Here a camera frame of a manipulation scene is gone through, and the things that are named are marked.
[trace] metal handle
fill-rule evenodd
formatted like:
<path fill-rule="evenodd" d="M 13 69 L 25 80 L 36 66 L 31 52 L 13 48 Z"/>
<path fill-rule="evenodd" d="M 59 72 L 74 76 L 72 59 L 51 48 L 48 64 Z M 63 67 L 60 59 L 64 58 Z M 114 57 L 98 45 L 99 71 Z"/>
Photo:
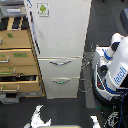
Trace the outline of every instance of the metal handle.
<path fill-rule="evenodd" d="M 63 62 L 63 63 L 57 63 L 57 62 L 50 61 L 50 63 L 55 64 L 55 65 L 59 65 L 59 66 L 68 64 L 68 63 L 70 63 L 70 62 L 71 62 L 71 60 L 66 61 L 66 62 Z"/>
<path fill-rule="evenodd" d="M 8 63 L 8 61 L 9 61 L 9 59 L 7 59 L 7 60 L 2 60 L 2 61 L 0 61 L 0 63 Z"/>
<path fill-rule="evenodd" d="M 16 71 L 14 70 L 14 72 L 3 72 L 3 73 L 0 73 L 0 75 L 12 75 L 15 73 L 16 73 Z"/>
<path fill-rule="evenodd" d="M 66 82 L 68 82 L 68 81 L 70 81 L 70 79 L 64 79 L 64 81 L 62 80 L 62 81 L 57 81 L 57 80 L 52 80 L 52 82 L 55 82 L 55 83 L 57 83 L 57 84 L 64 84 L 64 83 L 66 83 Z"/>
<path fill-rule="evenodd" d="M 20 88 L 19 88 L 19 85 L 18 85 L 18 88 L 17 88 L 16 90 L 3 90 L 3 86 L 4 86 L 4 85 L 1 86 L 1 92 L 17 92 L 17 91 L 19 91 L 19 89 L 20 89 Z"/>

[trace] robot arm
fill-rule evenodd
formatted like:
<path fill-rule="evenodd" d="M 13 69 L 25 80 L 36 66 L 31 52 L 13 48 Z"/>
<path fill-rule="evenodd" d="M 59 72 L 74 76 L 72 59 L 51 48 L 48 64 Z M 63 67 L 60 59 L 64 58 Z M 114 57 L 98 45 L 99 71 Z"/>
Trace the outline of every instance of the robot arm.
<path fill-rule="evenodd" d="M 117 99 L 128 88 L 127 55 L 128 37 L 118 33 L 112 36 L 110 47 L 96 48 L 92 63 L 94 88 L 107 101 Z"/>

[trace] cabinet drawer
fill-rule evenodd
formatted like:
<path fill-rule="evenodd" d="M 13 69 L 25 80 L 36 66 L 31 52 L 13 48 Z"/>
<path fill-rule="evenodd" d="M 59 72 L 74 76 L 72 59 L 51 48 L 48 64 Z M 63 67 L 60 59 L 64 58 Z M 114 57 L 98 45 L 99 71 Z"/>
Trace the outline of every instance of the cabinet drawer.
<path fill-rule="evenodd" d="M 27 30 L 0 31 L 0 49 L 4 48 L 31 48 Z"/>
<path fill-rule="evenodd" d="M 36 92 L 40 91 L 38 76 L 33 81 L 0 82 L 0 92 Z"/>
<path fill-rule="evenodd" d="M 0 66 L 35 65 L 31 49 L 0 50 Z"/>
<path fill-rule="evenodd" d="M 4 17 L 24 17 L 26 16 L 26 12 L 23 12 L 21 10 L 21 8 L 23 8 L 23 5 L 18 5 L 18 4 L 23 4 L 23 2 L 18 2 L 15 3 L 17 4 L 16 6 L 0 6 L 2 14 Z"/>
<path fill-rule="evenodd" d="M 79 79 L 43 79 L 48 99 L 53 98 L 76 98 Z"/>
<path fill-rule="evenodd" d="M 43 78 L 78 77 L 82 59 L 38 59 Z"/>
<path fill-rule="evenodd" d="M 0 67 L 0 76 L 38 75 L 36 65 Z"/>

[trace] floor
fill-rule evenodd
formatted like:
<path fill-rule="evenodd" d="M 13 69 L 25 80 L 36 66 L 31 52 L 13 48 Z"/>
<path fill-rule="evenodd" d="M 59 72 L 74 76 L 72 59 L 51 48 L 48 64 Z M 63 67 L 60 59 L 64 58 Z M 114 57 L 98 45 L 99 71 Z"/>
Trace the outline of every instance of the floor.
<path fill-rule="evenodd" d="M 92 0 L 89 27 L 85 45 L 85 55 L 92 53 L 92 44 L 99 46 L 109 46 L 111 36 L 119 32 L 126 36 L 120 22 L 120 12 L 126 8 L 128 1 L 120 0 Z M 37 105 L 44 105 L 41 110 L 41 117 L 44 122 L 52 119 L 52 125 L 79 125 L 82 128 L 92 128 L 93 122 L 91 115 L 98 117 L 99 123 L 103 128 L 106 119 L 101 114 L 101 108 L 93 96 L 89 81 L 90 67 L 81 70 L 80 89 L 86 93 L 78 91 L 76 99 L 54 99 L 47 100 L 40 98 L 20 98 L 18 104 L 5 105 L 0 103 L 0 127 L 1 128 L 23 128 L 25 124 L 31 122 L 31 117 Z"/>

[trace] black object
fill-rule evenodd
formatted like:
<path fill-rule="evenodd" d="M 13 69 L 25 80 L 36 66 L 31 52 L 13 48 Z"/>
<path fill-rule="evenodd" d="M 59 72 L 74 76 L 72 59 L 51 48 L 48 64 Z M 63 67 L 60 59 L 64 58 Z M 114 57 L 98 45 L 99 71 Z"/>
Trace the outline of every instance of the black object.
<path fill-rule="evenodd" d="M 106 65 L 102 65 L 102 66 L 100 67 L 100 70 L 103 72 L 103 71 L 107 71 L 108 68 L 107 68 Z"/>
<path fill-rule="evenodd" d="M 128 33 L 128 8 L 121 11 L 120 20 L 125 32 Z"/>
<path fill-rule="evenodd" d="M 33 76 L 8 76 L 0 77 L 0 82 L 12 82 L 12 81 L 35 81 L 36 75 Z"/>
<path fill-rule="evenodd" d="M 116 49 L 118 48 L 118 45 L 119 45 L 120 42 L 114 42 L 111 46 L 112 50 L 113 51 L 116 51 Z"/>
<path fill-rule="evenodd" d="M 124 128 L 128 128 L 128 115 L 123 114 L 122 123 L 123 123 Z"/>
<path fill-rule="evenodd" d="M 22 25 L 21 25 L 21 30 L 26 30 L 28 29 L 28 18 L 23 17 Z"/>
<path fill-rule="evenodd" d="M 7 30 L 9 18 L 2 18 L 0 23 L 0 31 Z"/>
<path fill-rule="evenodd" d="M 6 93 L 6 98 L 16 98 L 17 93 Z"/>
<path fill-rule="evenodd" d="M 12 29 L 18 29 L 21 17 L 15 17 L 12 25 Z"/>

